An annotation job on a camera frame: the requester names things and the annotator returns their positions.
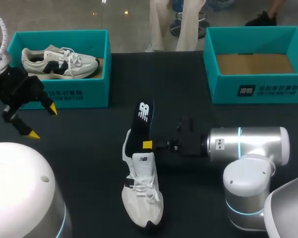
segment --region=white pants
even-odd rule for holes
[[[199,12],[206,0],[184,0],[181,34],[176,51],[194,51],[198,42]],[[150,0],[150,30],[152,48],[164,49],[162,38],[169,29],[171,0]]]

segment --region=shoe sole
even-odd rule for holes
[[[35,73],[29,73],[30,76],[37,76],[40,80],[54,80],[54,79],[85,79],[85,78],[91,78],[94,77],[96,74],[99,73],[100,67],[98,67],[94,72],[92,73],[85,73],[78,76],[64,76],[59,75],[55,73],[48,73],[48,74],[35,74]]]

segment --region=person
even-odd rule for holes
[[[278,10],[286,0],[274,0],[272,7],[268,11],[264,11],[257,18],[247,22],[245,26],[276,26],[276,16]]]
[[[176,51],[194,51],[198,42],[199,12],[206,0],[184,0],[181,34]],[[170,27],[171,0],[150,0],[151,44],[146,52],[163,51],[163,37]]]

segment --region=shiny floor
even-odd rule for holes
[[[205,5],[203,12],[211,26],[242,26],[268,9],[271,2],[235,0],[233,9],[214,12]],[[0,16],[9,39],[15,31],[102,28],[109,30],[113,53],[143,52],[150,44],[149,0],[0,0]],[[285,3],[278,24],[298,25],[298,0]],[[168,33],[166,50],[175,50],[176,42]],[[197,50],[203,45],[202,40]]]

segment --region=teal shoe box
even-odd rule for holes
[[[292,72],[222,74],[217,57],[230,54],[284,55]],[[298,27],[209,27],[203,58],[213,104],[298,103]],[[248,67],[257,63],[263,64]],[[276,60],[267,63],[285,68]],[[242,68],[247,61],[237,64]]]
[[[8,47],[11,66],[22,66],[24,48],[41,51],[49,45],[72,48],[76,53],[104,58],[101,78],[42,80],[44,90],[61,108],[103,108],[108,106],[111,49],[107,30],[71,30],[16,32]],[[22,109],[43,109],[40,103],[31,102]]]

